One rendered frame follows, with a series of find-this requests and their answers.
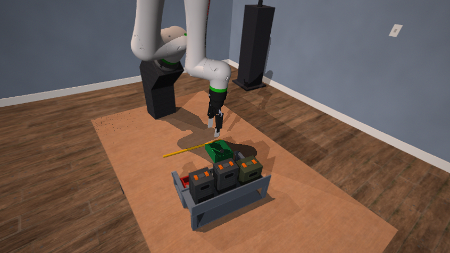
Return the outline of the green bin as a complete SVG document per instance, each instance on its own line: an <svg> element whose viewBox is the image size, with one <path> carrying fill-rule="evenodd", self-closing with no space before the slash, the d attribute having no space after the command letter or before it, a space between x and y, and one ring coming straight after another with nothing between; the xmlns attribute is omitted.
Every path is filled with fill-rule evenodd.
<svg viewBox="0 0 450 253"><path fill-rule="evenodd" d="M223 149L224 153L220 153L220 150ZM211 157L214 163L223 161L228 158L233 159L234 152L230 149L230 147L226 144L224 140L219 140L216 142L212 142L210 144L205 144L205 150Z"/></svg>

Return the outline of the red open bin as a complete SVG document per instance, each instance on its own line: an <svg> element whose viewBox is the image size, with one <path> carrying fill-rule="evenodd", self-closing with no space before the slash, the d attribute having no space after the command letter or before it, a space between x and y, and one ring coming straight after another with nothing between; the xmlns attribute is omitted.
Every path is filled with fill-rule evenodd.
<svg viewBox="0 0 450 253"><path fill-rule="evenodd" d="M189 176L185 176L183 178L180 178L180 180L181 180L184 188L186 188L185 185L189 185Z"/></svg>

